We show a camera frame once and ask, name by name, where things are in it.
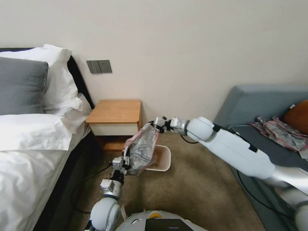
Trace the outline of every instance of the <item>trash bag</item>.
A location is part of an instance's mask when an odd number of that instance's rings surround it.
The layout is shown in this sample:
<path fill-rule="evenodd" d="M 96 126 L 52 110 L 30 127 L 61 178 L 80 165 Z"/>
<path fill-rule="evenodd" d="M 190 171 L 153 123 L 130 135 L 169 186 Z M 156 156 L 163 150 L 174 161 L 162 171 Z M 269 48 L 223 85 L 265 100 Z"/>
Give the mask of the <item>trash bag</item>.
<path fill-rule="evenodd" d="M 130 169 L 126 173 L 127 175 L 137 176 L 152 164 L 157 139 L 157 129 L 150 123 L 147 123 L 137 134 L 125 142 L 122 151 L 125 152 L 126 149 L 126 152 L 129 153 L 130 164 Z"/>

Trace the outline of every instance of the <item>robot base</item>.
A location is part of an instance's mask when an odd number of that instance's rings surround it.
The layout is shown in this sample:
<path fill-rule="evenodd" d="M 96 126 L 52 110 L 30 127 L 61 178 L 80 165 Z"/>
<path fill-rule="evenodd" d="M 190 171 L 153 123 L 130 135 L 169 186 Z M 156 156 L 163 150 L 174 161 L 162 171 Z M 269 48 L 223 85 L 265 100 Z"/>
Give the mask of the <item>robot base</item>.
<path fill-rule="evenodd" d="M 166 229 L 169 226 L 176 228 L 175 226 L 180 225 L 182 229 L 180 230 L 187 230 L 187 231 L 207 231 L 206 229 L 201 228 L 198 225 L 190 222 L 189 220 L 185 220 L 184 218 L 180 217 L 177 214 L 165 212 L 165 211 L 144 211 L 141 213 L 134 213 L 129 216 L 117 229 L 116 231 L 151 231 L 151 230 L 159 230 L 159 227 L 150 226 L 150 222 L 147 221 L 165 221 L 161 222 Z"/>

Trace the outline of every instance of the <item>gray light switch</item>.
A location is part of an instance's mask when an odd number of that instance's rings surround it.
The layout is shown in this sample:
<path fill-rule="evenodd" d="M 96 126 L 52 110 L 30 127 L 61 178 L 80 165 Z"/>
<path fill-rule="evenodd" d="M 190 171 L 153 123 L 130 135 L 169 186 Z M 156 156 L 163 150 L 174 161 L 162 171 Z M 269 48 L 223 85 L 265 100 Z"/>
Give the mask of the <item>gray light switch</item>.
<path fill-rule="evenodd" d="M 99 64 L 101 73 L 112 73 L 109 60 L 99 60 L 98 64 Z"/>
<path fill-rule="evenodd" d="M 88 60 L 87 65 L 92 74 L 112 73 L 109 60 Z"/>

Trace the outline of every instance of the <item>gray pillow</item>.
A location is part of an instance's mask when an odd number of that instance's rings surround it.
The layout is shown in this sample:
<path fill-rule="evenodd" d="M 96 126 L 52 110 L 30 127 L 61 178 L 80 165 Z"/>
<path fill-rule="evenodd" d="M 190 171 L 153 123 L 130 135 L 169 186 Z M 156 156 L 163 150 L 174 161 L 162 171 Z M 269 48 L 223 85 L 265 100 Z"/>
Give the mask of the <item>gray pillow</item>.
<path fill-rule="evenodd" d="M 42 114 L 48 63 L 0 57 L 0 115 Z"/>

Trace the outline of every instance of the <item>white wall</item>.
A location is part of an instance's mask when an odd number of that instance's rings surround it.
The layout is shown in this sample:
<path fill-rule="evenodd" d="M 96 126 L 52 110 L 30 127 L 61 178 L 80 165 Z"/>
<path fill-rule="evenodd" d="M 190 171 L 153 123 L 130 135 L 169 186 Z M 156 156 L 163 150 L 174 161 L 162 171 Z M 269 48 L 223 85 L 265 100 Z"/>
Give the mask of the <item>white wall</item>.
<path fill-rule="evenodd" d="M 213 119 L 241 83 L 308 83 L 308 2 L 19 0 L 0 3 L 0 47 L 73 49 L 94 103 L 139 98 L 156 116 Z M 86 60 L 110 59 L 112 74 Z"/>

